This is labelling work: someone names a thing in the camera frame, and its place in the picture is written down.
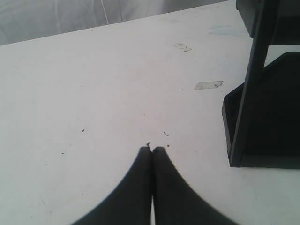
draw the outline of table surface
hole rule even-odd
[[[300,171],[228,164],[222,102],[251,44],[231,0],[1,46],[0,224],[74,222],[147,142],[241,225],[298,224]]]

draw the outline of white backdrop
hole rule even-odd
[[[0,45],[223,0],[0,0]]]

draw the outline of black plastic holder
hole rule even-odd
[[[300,52],[286,53],[264,67],[277,32],[280,0],[259,2],[245,83],[223,103],[229,163],[299,169]]]

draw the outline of black object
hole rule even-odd
[[[245,83],[222,109],[230,166],[300,168],[300,53],[264,68],[270,45],[300,44],[299,0],[237,0],[254,37]]]
[[[164,148],[153,153],[156,225],[235,225],[200,198],[183,180]]]
[[[142,147],[130,170],[95,209],[74,225],[150,225],[152,157]]]

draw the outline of black rubber tip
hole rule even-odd
[[[120,184],[103,202],[74,225],[150,225],[151,166],[149,147],[140,148]]]
[[[152,153],[156,225],[235,225],[183,180],[164,148]]]

